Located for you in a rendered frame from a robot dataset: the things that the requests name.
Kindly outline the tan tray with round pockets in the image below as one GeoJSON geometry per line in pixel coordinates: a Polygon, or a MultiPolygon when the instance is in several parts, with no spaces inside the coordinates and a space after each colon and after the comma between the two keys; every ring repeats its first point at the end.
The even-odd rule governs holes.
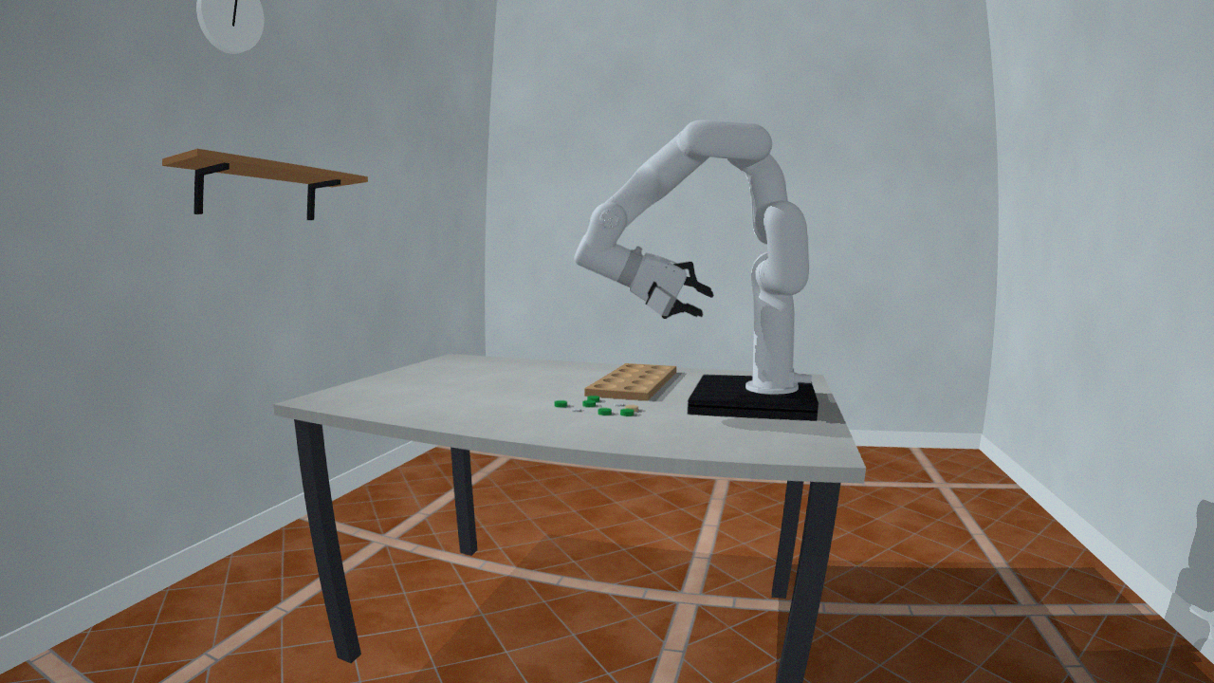
{"type": "Polygon", "coordinates": [[[676,372],[676,366],[653,366],[653,364],[625,363],[596,383],[584,388],[584,395],[599,395],[618,399],[645,399],[649,398],[666,383],[676,372]],[[618,377],[618,379],[613,379],[618,377]],[[629,379],[626,379],[629,377],[629,379]],[[599,389],[601,388],[601,389],[599,389]],[[611,389],[613,388],[613,389],[611,389]],[[629,392],[626,392],[629,389],[629,392]]]}

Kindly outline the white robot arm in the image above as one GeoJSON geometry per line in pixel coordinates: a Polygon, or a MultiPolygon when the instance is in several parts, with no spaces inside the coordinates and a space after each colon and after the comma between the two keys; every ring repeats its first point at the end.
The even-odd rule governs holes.
{"type": "Polygon", "coordinates": [[[768,239],[768,258],[764,252],[751,269],[753,380],[747,382],[745,389],[781,395],[798,392],[798,383],[811,383],[812,379],[812,375],[795,375],[793,368],[793,295],[802,291],[809,281],[809,237],[805,215],[785,199],[784,173],[770,150],[768,131],[755,123],[694,120],[687,124],[643,163],[623,189],[596,207],[574,261],[599,275],[631,286],[642,261],[642,247],[632,250],[615,245],[626,226],[675,189],[707,158],[727,159],[745,173],[749,183],[755,237],[764,245],[768,239]]]}

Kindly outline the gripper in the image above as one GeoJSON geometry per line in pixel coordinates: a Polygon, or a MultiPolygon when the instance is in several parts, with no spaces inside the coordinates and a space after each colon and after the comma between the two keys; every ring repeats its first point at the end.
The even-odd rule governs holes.
{"type": "Polygon", "coordinates": [[[634,277],[632,285],[628,286],[629,290],[632,291],[636,297],[647,302],[647,300],[649,300],[649,288],[653,285],[653,281],[656,281],[656,286],[664,288],[666,291],[673,294],[673,297],[676,297],[675,303],[673,303],[671,314],[662,315],[663,319],[666,319],[666,317],[670,315],[681,314],[681,312],[682,314],[683,312],[687,312],[690,315],[703,317],[702,308],[694,307],[693,304],[683,304],[680,300],[677,300],[679,291],[683,285],[692,286],[694,290],[700,291],[700,294],[704,294],[710,298],[714,297],[714,291],[711,291],[711,288],[704,286],[697,281],[697,278],[694,278],[694,266],[692,261],[685,261],[685,263],[679,264],[675,263],[675,261],[669,263],[669,261],[671,260],[660,258],[660,256],[645,252],[645,255],[642,255],[637,274],[634,277]],[[690,277],[687,277],[686,269],[690,271],[690,277]]]}

